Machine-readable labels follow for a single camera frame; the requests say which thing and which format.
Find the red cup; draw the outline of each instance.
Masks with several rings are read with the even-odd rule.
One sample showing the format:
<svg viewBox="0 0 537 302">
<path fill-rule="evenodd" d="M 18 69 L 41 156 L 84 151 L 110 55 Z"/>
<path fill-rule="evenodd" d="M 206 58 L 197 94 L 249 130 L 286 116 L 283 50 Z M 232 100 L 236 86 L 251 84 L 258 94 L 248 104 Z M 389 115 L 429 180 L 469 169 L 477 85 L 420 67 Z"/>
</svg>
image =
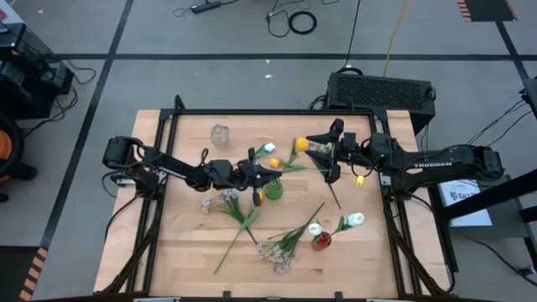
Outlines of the red cup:
<svg viewBox="0 0 537 302">
<path fill-rule="evenodd" d="M 316 251 L 322 251 L 329 247 L 331 243 L 332 237 L 330 237 L 330 234 L 327 232 L 322 232 L 319 235 L 319 238 L 317 238 L 317 241 L 311 243 L 311 247 L 313 247 L 313 249 Z"/>
</svg>

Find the wooden tabletop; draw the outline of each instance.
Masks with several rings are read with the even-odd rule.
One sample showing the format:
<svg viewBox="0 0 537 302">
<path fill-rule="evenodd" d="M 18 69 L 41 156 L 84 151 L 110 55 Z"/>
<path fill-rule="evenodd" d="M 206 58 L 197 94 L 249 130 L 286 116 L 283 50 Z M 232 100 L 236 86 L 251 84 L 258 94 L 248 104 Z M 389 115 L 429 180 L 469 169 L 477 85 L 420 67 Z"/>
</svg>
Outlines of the wooden tabletop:
<svg viewBox="0 0 537 302">
<path fill-rule="evenodd" d="M 159 111 L 139 111 L 133 136 L 153 145 L 158 116 Z M 271 158 L 289 157 L 294 137 L 325 133 L 334 118 L 183 115 L 177 127 L 173 156 L 197 165 L 201 160 L 201 150 L 209 148 L 207 160 L 228 159 L 236 163 L 248 156 L 248 148 L 272 142 L 276 145 L 275 151 L 259 160 L 261 165 L 268 167 Z M 366 117 L 340 118 L 345 121 L 346 132 L 357 134 L 358 142 L 371 135 Z M 405 150 L 415 151 L 409 114 L 389 112 L 388 119 L 392 136 Z M 222 150 L 212 146 L 209 137 L 215 123 L 229 127 L 230 148 Z M 165 138 L 168 131 L 169 125 L 164 131 Z M 301 154 L 295 162 L 313 167 L 305 154 Z M 365 173 L 365 169 L 355 169 L 359 174 Z M 274 266 L 261 259 L 246 232 L 238 237 L 224 264 L 214 274 L 239 225 L 219 212 L 202 212 L 202 198 L 209 195 L 218 198 L 219 192 L 209 190 L 199 193 L 186 186 L 183 180 L 170 177 L 150 294 L 220 297 L 222 291 L 230 290 L 233 297 L 331 298 L 334 292 L 341 291 L 346 298 L 397 297 L 378 177 L 373 173 L 365 179 L 362 188 L 357 188 L 356 177 L 350 173 L 350 167 L 342 164 L 341 171 L 346 174 L 333 184 L 341 210 L 317 171 L 284 174 L 281 178 L 284 187 L 281 199 L 268 200 L 261 207 L 261 215 L 250 227 L 258 241 L 303 225 L 323 202 L 325 205 L 316 218 L 326 230 L 334 230 L 340 216 L 354 212 L 365 216 L 361 226 L 334 235 L 331 246 L 322 252 L 311 248 L 311 235 L 305 233 L 297 246 L 298 258 L 292 261 L 290 272 L 283 275 L 276 274 Z M 133 192 L 132 186 L 121 188 L 114 210 L 130 200 Z M 418 190 L 416 195 L 428 200 L 426 190 Z M 240 202 L 246 211 L 252 204 L 251 190 L 242 193 Z M 141 201 L 134 203 L 113 222 L 95 290 L 106 287 L 130 257 L 141 204 Z M 406 208 L 416 256 L 436 282 L 447 289 L 449 281 L 434 217 L 418 202 L 407 201 Z M 404 256 L 401 259 L 406 289 L 411 292 L 408 264 Z M 141 288 L 144 266 L 145 259 L 138 270 L 137 289 Z"/>
</svg>

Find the black equipment box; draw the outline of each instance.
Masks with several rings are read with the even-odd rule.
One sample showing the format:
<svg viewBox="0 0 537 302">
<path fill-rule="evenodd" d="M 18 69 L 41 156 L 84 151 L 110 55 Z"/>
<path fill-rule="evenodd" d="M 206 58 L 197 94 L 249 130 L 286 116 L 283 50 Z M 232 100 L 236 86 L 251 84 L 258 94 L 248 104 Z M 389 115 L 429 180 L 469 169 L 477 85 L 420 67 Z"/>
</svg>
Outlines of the black equipment box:
<svg viewBox="0 0 537 302">
<path fill-rule="evenodd" d="M 325 108 L 372 109 L 383 120 L 387 110 L 408 110 L 416 134 L 435 116 L 434 100 L 428 81 L 332 73 Z"/>
</svg>

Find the yellow flower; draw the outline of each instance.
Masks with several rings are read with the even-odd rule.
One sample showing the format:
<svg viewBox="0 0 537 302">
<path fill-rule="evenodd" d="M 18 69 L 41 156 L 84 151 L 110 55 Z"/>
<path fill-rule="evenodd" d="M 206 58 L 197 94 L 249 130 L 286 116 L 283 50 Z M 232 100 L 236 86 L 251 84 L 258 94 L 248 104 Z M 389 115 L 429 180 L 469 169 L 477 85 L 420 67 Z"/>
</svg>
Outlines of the yellow flower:
<svg viewBox="0 0 537 302">
<path fill-rule="evenodd" d="M 270 166 L 273 167 L 273 168 L 278 168 L 279 167 L 279 159 L 270 159 Z"/>
<path fill-rule="evenodd" d="M 310 145 L 310 141 L 305 138 L 299 138 L 296 140 L 295 148 L 298 152 L 306 151 Z"/>
<path fill-rule="evenodd" d="M 364 177 L 363 177 L 362 175 L 358 176 L 358 178 L 356 179 L 356 186 L 357 186 L 358 188 L 362 187 L 362 185 L 363 185 L 363 179 L 364 179 Z"/>
</svg>

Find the white tulip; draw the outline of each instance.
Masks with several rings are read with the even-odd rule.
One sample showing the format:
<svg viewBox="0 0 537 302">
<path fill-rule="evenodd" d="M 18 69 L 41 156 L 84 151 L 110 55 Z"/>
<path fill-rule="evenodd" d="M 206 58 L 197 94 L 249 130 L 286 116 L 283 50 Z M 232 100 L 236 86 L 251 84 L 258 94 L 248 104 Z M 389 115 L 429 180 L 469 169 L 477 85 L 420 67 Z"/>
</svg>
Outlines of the white tulip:
<svg viewBox="0 0 537 302">
<path fill-rule="evenodd" d="M 351 227 L 359 226 L 363 223 L 365 216 L 362 213 L 354 213 L 347 217 L 347 225 Z"/>
<path fill-rule="evenodd" d="M 312 223 L 308 226 L 308 231 L 313 236 L 319 236 L 322 232 L 322 227 L 319 223 Z"/>
<path fill-rule="evenodd" d="M 267 143 L 266 145 L 263 146 L 263 150 L 266 153 L 272 153 L 275 149 L 276 149 L 276 146 L 274 146 L 273 143 Z"/>
</svg>

